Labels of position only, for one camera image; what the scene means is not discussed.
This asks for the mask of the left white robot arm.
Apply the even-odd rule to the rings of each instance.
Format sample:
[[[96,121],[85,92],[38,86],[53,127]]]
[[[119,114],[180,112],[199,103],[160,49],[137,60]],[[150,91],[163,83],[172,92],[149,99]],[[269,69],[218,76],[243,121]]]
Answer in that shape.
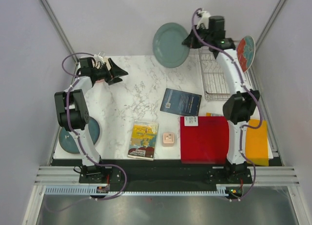
[[[101,165],[101,156],[89,132],[89,111],[84,95],[97,81],[108,85],[122,81],[128,73],[117,66],[110,57],[88,54],[79,59],[79,68],[69,88],[54,95],[57,119],[61,127],[73,137],[82,156],[80,183],[102,183],[107,179],[110,166]]]

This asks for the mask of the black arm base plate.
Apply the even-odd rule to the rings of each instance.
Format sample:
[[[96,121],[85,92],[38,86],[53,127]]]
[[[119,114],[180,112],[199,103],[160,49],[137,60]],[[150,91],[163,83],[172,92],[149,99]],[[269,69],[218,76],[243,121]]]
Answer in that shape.
[[[156,183],[156,182],[203,182],[207,184],[250,184],[252,174],[249,169],[231,173],[223,166],[182,165],[154,167],[123,167],[125,173],[116,167],[97,169],[93,173],[81,173],[79,182],[85,184]]]

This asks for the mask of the grey-green plate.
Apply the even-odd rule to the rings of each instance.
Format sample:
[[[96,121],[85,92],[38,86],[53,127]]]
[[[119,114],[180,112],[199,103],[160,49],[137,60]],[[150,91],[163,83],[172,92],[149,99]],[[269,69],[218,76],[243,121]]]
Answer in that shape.
[[[176,68],[187,59],[190,49],[182,42],[188,36],[183,26],[175,22],[162,25],[153,38],[153,54],[156,60],[166,68]]]

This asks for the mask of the red and teal plate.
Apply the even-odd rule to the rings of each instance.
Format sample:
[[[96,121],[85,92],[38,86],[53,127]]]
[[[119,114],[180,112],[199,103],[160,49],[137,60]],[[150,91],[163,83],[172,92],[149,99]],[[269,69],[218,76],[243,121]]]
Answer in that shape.
[[[237,58],[242,71],[245,73],[252,65],[255,57],[255,41],[252,36],[245,36],[238,44]]]

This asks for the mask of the dark teal speckled plate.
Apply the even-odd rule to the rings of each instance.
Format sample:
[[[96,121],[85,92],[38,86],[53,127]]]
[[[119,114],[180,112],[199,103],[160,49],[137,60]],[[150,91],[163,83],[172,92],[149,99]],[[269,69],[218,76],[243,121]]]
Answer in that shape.
[[[100,126],[99,123],[93,117],[90,117],[88,129],[93,144],[96,145],[100,136]],[[60,130],[58,140],[61,148],[64,151],[71,154],[79,154],[79,150],[77,144],[74,141],[74,138],[69,134],[69,132],[64,127],[62,127]]]

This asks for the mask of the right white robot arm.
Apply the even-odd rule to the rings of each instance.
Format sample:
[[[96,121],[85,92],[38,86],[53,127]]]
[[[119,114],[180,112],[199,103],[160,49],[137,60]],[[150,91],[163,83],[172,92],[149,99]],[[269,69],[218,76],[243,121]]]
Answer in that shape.
[[[223,177],[229,183],[248,176],[246,157],[246,135],[250,127],[249,120],[259,107],[260,93],[253,90],[239,64],[236,46],[230,37],[226,37],[223,16],[212,16],[201,8],[195,10],[190,34],[182,44],[190,49],[209,48],[225,76],[230,97],[223,105],[223,115],[229,125],[229,150]]]

